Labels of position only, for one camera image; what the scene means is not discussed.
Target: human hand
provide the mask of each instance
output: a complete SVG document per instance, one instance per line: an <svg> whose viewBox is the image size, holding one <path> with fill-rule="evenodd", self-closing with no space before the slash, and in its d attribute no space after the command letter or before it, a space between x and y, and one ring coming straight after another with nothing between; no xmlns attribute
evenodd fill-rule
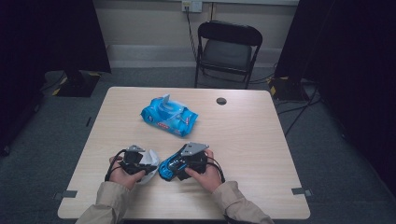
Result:
<svg viewBox="0 0 396 224"><path fill-rule="evenodd" d="M145 176L146 171L142 170L134 175L129 175L120 167L119 161L121 160L122 157L118 156L117 161L114 162L113 167L111 168L113 172L110 175L109 181L121 184L128 190L131 190L134 188L134 184Z"/></svg>
<svg viewBox="0 0 396 224"><path fill-rule="evenodd" d="M212 159L209 159L214 159L213 151L206 149L205 153L208 157L207 162L213 162ZM192 178L196 179L204 189L208 190L211 193L213 193L213 191L215 191L215 189L222 184L218 169L216 169L216 167L212 165L208 164L206 166L206 171L201 175L198 174L196 171L192 170L191 168L186 168L185 171Z"/></svg>

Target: wooden table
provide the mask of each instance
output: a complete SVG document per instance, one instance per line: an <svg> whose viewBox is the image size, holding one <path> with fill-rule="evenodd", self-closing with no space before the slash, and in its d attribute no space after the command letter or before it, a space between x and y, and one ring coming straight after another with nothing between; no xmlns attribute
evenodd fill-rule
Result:
<svg viewBox="0 0 396 224"><path fill-rule="evenodd" d="M151 99L170 93L199 115L184 138L145 123L140 112ZM218 105L218 98L226 105ZM63 198L60 218L77 219L93 203L104 181L108 159L136 144L154 149L163 161L185 143L210 145L226 180L236 180L244 195L275 219L305 219L310 211L303 194L291 189L301 183L267 91L113 87L82 151ZM192 178L171 182L156 174L147 185L137 185L126 219L223 219L210 194Z"/></svg>

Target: sleeve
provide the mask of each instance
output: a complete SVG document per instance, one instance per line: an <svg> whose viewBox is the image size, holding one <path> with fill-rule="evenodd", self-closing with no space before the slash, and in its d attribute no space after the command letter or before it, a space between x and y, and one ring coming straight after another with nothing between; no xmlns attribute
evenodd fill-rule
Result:
<svg viewBox="0 0 396 224"><path fill-rule="evenodd" d="M98 190L96 204L91 205L77 224L116 224L126 212L129 190L114 182L103 182Z"/></svg>
<svg viewBox="0 0 396 224"><path fill-rule="evenodd" d="M256 204L245 198L235 181L220 185L212 197L230 223L274 224Z"/></svg>

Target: blue wipes package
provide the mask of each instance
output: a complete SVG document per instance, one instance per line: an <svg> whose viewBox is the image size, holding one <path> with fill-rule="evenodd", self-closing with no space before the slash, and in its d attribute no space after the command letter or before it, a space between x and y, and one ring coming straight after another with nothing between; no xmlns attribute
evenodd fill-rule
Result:
<svg viewBox="0 0 396 224"><path fill-rule="evenodd" d="M198 115L169 97L166 94L152 99L140 115L146 123L183 137L191 132Z"/></svg>

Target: chair seat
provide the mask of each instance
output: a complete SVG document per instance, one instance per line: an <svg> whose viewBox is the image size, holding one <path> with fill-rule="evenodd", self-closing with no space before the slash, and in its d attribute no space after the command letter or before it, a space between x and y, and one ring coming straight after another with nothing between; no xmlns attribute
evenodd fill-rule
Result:
<svg viewBox="0 0 396 224"><path fill-rule="evenodd" d="M251 46L208 40L201 64L247 72L250 66L251 51Z"/></svg>

